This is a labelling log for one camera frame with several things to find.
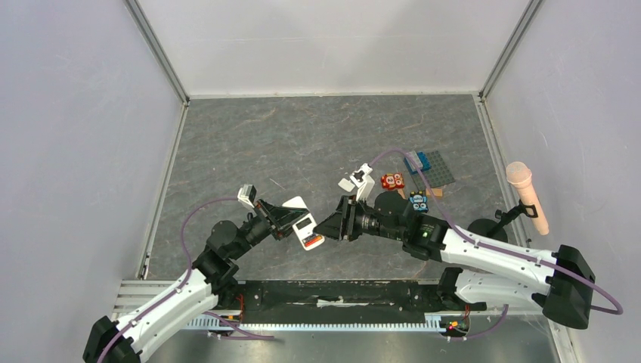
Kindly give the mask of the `white battery cover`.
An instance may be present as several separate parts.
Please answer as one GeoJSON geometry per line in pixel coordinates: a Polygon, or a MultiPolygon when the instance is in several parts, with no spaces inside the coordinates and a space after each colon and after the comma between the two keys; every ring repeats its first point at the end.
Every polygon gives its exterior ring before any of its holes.
{"type": "Polygon", "coordinates": [[[338,186],[340,186],[340,188],[346,192],[351,192],[355,188],[351,180],[347,178],[342,178],[338,183],[338,186]]]}

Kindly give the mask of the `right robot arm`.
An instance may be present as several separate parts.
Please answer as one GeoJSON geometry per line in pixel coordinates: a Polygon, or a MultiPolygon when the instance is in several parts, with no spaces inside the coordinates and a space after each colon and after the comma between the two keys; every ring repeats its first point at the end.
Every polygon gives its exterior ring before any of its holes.
{"type": "Polygon", "coordinates": [[[334,240],[383,237],[400,241],[403,251],[416,259],[466,266],[441,277],[436,296],[447,309],[463,302],[538,306],[546,318],[566,327],[584,330],[589,325],[590,284],[596,278],[574,247],[551,251],[510,245],[417,211],[391,191],[380,194],[373,206],[343,196],[314,232],[334,240]]]}

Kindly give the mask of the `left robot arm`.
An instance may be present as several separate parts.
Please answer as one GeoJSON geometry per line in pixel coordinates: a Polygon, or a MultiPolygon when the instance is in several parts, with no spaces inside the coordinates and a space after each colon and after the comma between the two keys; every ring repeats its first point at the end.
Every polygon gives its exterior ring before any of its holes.
{"type": "Polygon", "coordinates": [[[237,299],[236,260],[272,236],[280,240],[309,213],[294,197],[282,205],[262,199],[250,204],[242,225],[223,220],[212,227],[203,252],[188,260],[187,270],[161,293],[115,321],[104,316],[92,326],[85,362],[146,362],[169,338],[216,306],[230,308],[237,299]]]}

